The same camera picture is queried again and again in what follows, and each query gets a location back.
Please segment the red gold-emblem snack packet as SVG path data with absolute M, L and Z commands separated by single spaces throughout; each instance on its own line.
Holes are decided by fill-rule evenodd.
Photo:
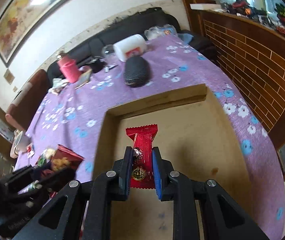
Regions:
M 132 188 L 154 189 L 152 164 L 152 143 L 158 132 L 158 125 L 151 124 L 126 128 L 126 135 L 133 141 Z

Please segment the red square snack packet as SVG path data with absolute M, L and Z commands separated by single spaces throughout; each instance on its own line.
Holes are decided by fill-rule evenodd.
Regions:
M 50 159 L 51 170 L 59 171 L 66 167 L 70 167 L 76 171 L 83 161 L 84 157 L 63 145 L 58 144 L 55 154 Z

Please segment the shallow cardboard tray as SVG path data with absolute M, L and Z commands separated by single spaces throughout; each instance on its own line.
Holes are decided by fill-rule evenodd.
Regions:
M 200 239 L 265 239 L 252 217 L 251 183 L 231 123 L 206 85 L 170 90 L 105 113 L 94 174 L 110 168 L 133 146 L 126 128 L 158 125 L 153 147 L 173 169 L 204 183 L 195 201 Z M 173 202 L 154 189 L 131 188 L 112 202 L 111 239 L 173 239 Z

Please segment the purple floral tablecloth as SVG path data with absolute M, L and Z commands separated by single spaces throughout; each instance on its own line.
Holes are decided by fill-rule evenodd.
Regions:
M 270 239 L 281 239 L 285 223 L 285 184 L 277 153 L 254 102 L 238 80 L 213 64 L 176 36 L 148 41 L 143 58 L 151 79 L 131 88 L 124 81 L 124 64 L 108 73 L 98 72 L 81 88 L 67 85 L 60 94 L 47 94 L 36 106 L 27 129 L 35 155 L 20 154 L 17 168 L 34 165 L 46 148 L 58 144 L 85 158 L 77 172 L 80 181 L 91 179 L 95 151 L 107 109 L 168 90 L 205 84 L 215 94 L 236 133 L 253 189 L 256 223 Z

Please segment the brown chair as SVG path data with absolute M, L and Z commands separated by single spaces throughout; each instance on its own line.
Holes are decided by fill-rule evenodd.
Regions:
M 6 121 L 20 131 L 26 131 L 49 89 L 47 72 L 38 70 L 21 88 L 10 103 L 6 114 Z

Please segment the small booklet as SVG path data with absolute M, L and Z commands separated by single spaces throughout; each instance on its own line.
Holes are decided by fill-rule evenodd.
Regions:
M 84 86 L 85 84 L 89 83 L 91 79 L 91 75 L 92 75 L 92 69 L 89 68 L 88 70 L 86 70 L 84 73 L 80 75 L 78 81 L 76 82 L 75 88 L 78 89 Z

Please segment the crumpled white cloth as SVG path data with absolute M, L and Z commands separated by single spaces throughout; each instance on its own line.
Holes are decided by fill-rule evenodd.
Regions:
M 54 95 L 59 95 L 60 92 L 69 84 L 67 79 L 54 78 L 53 85 L 48 92 Z

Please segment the small lighter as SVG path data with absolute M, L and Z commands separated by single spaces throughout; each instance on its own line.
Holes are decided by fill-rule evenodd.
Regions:
M 112 64 L 112 65 L 106 65 L 104 67 L 104 70 L 106 73 L 108 73 L 110 70 L 112 70 L 113 68 L 117 67 L 118 65 L 117 64 Z

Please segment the black cup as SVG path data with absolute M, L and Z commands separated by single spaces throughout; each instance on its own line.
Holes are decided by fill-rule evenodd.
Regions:
M 94 74 L 100 72 L 104 67 L 105 67 L 105 63 L 104 61 L 101 60 L 100 57 L 91 57 L 89 62 L 88 62 L 88 66 L 91 68 L 92 72 Z

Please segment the pink thermos with knit sleeve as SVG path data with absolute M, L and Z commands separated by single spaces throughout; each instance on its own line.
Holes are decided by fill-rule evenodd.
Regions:
M 71 59 L 68 54 L 61 50 L 57 54 L 57 64 L 61 73 L 70 83 L 76 83 L 81 76 L 81 72 L 78 69 L 76 61 Z

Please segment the clear glass jar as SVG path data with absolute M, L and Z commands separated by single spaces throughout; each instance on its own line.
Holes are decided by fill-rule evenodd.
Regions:
M 101 55 L 106 61 L 111 61 L 115 55 L 114 47 L 112 44 L 106 45 L 102 48 Z

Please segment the white plastic jar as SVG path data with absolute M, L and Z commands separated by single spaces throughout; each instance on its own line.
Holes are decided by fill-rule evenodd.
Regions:
M 139 35 L 132 35 L 113 44 L 115 55 L 121 62 L 126 62 L 132 56 L 142 55 L 147 50 L 145 39 Z

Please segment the wooden brick-pattern cabinet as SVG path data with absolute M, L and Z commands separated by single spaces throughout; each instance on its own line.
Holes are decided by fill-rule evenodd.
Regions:
M 232 79 L 262 122 L 276 149 L 285 144 L 285 38 L 251 20 L 191 9 L 183 0 L 191 30 L 209 38 L 217 64 Z

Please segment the black sofa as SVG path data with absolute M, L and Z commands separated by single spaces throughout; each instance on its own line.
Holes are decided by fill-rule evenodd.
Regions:
M 68 54 L 71 59 L 74 59 L 77 66 L 80 68 L 88 65 L 91 57 L 97 56 L 102 58 L 101 51 L 104 46 L 115 44 L 116 42 L 135 34 L 146 37 L 145 31 L 147 29 L 151 27 L 163 27 L 167 24 L 172 25 L 179 34 L 192 35 L 192 40 L 189 42 L 189 45 L 213 63 L 217 62 L 217 49 L 208 38 L 181 29 L 178 20 L 174 16 L 164 12 L 161 7 L 148 8 L 145 11 L 137 12 L 131 16 L 117 18 L 103 31 L 87 38 L 67 53 L 64 52 Z M 54 78 L 63 77 L 57 64 L 57 59 L 49 66 L 47 75 L 50 81 Z

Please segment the framed painting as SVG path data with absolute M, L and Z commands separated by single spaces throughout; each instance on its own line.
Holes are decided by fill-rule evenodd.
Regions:
M 34 29 L 66 1 L 10 1 L 0 16 L 0 58 L 6 67 L 10 66 Z

